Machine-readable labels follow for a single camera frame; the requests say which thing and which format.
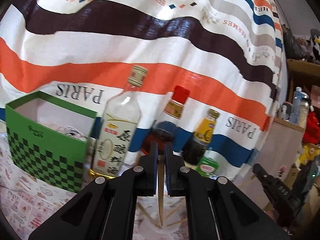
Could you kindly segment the green drink carton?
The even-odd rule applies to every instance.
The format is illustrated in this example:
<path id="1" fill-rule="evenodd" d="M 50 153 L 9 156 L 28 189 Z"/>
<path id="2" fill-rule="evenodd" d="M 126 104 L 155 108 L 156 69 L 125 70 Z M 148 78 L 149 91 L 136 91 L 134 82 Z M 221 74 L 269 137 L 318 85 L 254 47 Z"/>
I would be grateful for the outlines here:
<path id="1" fill-rule="evenodd" d="M 199 174 L 203 177 L 213 178 L 214 173 L 218 168 L 219 164 L 217 161 L 208 157 L 202 157 L 197 165 L 196 171 L 199 172 Z"/>

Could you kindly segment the green checkered box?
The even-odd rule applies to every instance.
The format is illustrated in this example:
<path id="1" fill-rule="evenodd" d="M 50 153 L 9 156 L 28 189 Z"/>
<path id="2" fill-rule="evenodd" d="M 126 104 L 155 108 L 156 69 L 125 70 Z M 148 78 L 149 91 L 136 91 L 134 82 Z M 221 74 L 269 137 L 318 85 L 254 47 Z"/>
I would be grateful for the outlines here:
<path id="1" fill-rule="evenodd" d="M 55 187 L 77 193 L 97 114 L 36 91 L 9 102 L 5 121 L 14 164 Z"/>

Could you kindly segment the red cap vinegar bottle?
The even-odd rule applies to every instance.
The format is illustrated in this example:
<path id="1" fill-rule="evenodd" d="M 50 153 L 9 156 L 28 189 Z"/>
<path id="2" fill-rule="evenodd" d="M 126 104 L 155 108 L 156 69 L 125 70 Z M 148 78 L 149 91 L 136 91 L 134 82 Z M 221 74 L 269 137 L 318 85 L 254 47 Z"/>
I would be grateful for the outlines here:
<path id="1" fill-rule="evenodd" d="M 151 143 L 158 144 L 158 153 L 164 154 L 166 142 L 173 142 L 178 123 L 181 119 L 184 104 L 189 97 L 190 90 L 176 86 L 174 92 L 161 112 L 159 118 L 153 123 L 150 133 L 142 143 L 142 152 L 149 154 Z"/>

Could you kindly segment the translucent white plastic cup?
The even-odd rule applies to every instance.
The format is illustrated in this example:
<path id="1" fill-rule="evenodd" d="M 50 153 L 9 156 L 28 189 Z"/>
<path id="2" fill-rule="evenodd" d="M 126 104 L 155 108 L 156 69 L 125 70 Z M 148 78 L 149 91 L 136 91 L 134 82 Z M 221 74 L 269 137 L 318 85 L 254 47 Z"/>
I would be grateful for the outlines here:
<path id="1" fill-rule="evenodd" d="M 187 211 L 184 198 L 165 197 L 163 212 L 158 200 L 137 200 L 133 239 L 185 239 L 188 237 Z"/>

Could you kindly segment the yellow label soy sauce bottle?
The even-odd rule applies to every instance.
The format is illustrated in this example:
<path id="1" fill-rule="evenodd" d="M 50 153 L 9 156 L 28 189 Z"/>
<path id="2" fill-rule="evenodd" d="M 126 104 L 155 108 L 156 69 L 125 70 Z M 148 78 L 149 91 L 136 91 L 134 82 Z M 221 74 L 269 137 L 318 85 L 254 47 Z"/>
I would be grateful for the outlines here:
<path id="1" fill-rule="evenodd" d="M 219 116 L 219 112 L 208 109 L 206 116 L 201 120 L 193 136 L 182 148 L 182 157 L 185 166 L 193 170 L 196 169 L 212 140 L 216 121 Z"/>

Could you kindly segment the striped Hermes Paris cloth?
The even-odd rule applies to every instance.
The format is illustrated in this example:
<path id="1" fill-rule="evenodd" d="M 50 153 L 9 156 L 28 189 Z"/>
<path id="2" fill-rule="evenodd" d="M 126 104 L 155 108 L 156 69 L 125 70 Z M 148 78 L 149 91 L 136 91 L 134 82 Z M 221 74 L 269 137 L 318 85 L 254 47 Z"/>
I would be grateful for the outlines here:
<path id="1" fill-rule="evenodd" d="M 180 152 L 208 108 L 209 156 L 233 179 L 276 110 L 283 38 L 273 0 L 12 0 L 1 14 L 1 107 L 41 90 L 102 113 L 133 65 L 148 70 L 127 162 L 176 86 Z"/>

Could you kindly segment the clear rice wine bottle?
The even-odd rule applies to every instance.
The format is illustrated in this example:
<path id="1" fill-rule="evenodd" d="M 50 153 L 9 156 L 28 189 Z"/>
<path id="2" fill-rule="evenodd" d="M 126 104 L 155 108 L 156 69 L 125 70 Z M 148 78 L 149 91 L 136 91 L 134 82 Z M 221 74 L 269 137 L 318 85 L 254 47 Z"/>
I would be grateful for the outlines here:
<path id="1" fill-rule="evenodd" d="M 118 175 L 141 119 L 137 96 L 147 73 L 146 68 L 134 65 L 124 90 L 108 100 L 89 169 L 89 174 L 94 178 L 114 178 Z"/>

